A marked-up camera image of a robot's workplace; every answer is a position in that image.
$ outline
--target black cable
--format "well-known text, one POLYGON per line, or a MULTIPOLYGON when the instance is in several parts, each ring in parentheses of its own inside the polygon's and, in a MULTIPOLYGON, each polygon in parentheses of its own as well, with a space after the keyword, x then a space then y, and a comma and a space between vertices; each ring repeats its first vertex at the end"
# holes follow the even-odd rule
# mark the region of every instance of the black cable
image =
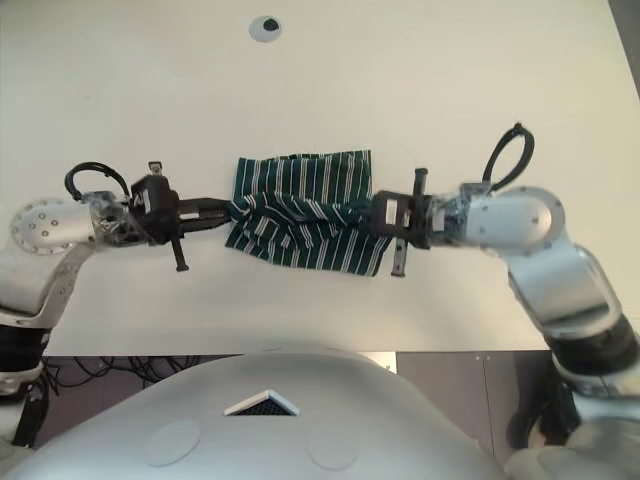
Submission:
POLYGON ((74 177, 77 173, 86 171, 100 172, 103 173, 105 177, 113 178, 116 182, 118 182, 118 185, 120 185, 120 188, 122 188, 125 196, 129 197, 129 187, 127 187, 127 182, 124 181, 122 175, 116 172, 113 168, 103 163, 84 162, 79 163, 78 165, 73 167, 64 177, 64 186, 74 200, 78 201, 82 198, 82 193, 80 193, 80 191, 76 188, 74 177))
POLYGON ((132 356, 124 359, 126 362, 124 365, 119 365, 114 357, 99 358, 104 366, 101 366, 98 370, 92 370, 83 362, 82 359, 79 357, 73 357, 75 364, 86 375, 86 378, 83 378, 78 382, 65 382, 64 380, 61 380, 63 367, 55 363, 51 363, 48 359, 43 359, 46 373, 44 381, 46 381, 48 387, 51 388, 57 396, 59 396, 61 388, 79 387, 86 385, 92 380, 104 377, 111 371, 121 371, 131 373, 138 377, 142 381, 143 388, 146 388, 148 384, 158 383, 175 373, 181 372, 200 363, 200 356, 184 357, 183 362, 180 362, 178 358, 171 356, 132 356))
POLYGON ((493 153, 491 154, 491 157, 487 162, 487 166, 484 169, 484 173, 482 174, 483 182, 493 183, 491 185, 491 190, 490 190, 491 192, 497 192, 498 190, 501 190, 502 188, 506 187, 511 182, 513 182, 516 178, 518 178, 522 172, 524 172, 524 170, 529 165, 529 161, 531 160, 531 157, 533 156, 534 147, 535 147, 535 141, 533 139, 533 135, 529 130, 524 128, 520 123, 516 123, 512 129, 507 131, 502 136, 502 138, 498 141, 498 144, 494 148, 493 153), (518 163, 516 164, 516 166, 513 167, 513 169, 507 175, 505 175, 505 177, 502 180, 498 182, 492 182, 491 175, 493 173, 493 167, 495 166, 496 161, 500 156, 500 153, 502 153, 502 150, 504 150, 504 147, 506 147, 516 137, 524 137, 524 147, 522 149, 522 155, 520 157, 520 160, 518 160, 518 163))

